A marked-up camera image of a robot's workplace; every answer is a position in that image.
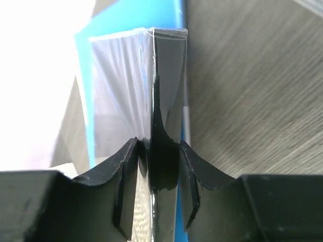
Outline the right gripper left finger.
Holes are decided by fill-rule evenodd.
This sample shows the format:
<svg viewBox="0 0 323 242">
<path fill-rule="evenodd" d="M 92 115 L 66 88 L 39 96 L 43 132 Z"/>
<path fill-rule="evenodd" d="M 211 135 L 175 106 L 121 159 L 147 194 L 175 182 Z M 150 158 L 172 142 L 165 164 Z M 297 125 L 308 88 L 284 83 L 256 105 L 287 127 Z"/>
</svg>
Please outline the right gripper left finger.
<svg viewBox="0 0 323 242">
<path fill-rule="evenodd" d="M 87 172 L 1 173 L 1 241 L 128 241 L 137 181 L 137 139 Z"/>
</svg>

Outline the blue plastic folder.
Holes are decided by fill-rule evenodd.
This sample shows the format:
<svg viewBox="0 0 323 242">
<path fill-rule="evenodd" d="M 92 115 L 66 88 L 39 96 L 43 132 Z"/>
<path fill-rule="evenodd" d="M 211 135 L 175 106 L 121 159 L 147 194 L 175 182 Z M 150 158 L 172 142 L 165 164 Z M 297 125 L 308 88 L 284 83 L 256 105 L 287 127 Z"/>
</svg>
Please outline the blue plastic folder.
<svg viewBox="0 0 323 242">
<path fill-rule="evenodd" d="M 189 139 L 184 1 L 117 1 L 75 35 L 89 167 L 117 167 L 126 241 L 186 240 L 179 149 Z"/>
</svg>

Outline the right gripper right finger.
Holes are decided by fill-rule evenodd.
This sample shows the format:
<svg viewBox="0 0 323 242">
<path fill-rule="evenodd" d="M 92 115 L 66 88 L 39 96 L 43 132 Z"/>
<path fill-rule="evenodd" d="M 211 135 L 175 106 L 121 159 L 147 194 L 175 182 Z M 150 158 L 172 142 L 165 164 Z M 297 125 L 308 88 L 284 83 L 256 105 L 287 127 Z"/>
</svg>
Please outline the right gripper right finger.
<svg viewBox="0 0 323 242">
<path fill-rule="evenodd" d="M 322 176 L 233 178 L 179 146 L 184 230 L 190 241 L 322 241 Z"/>
</svg>

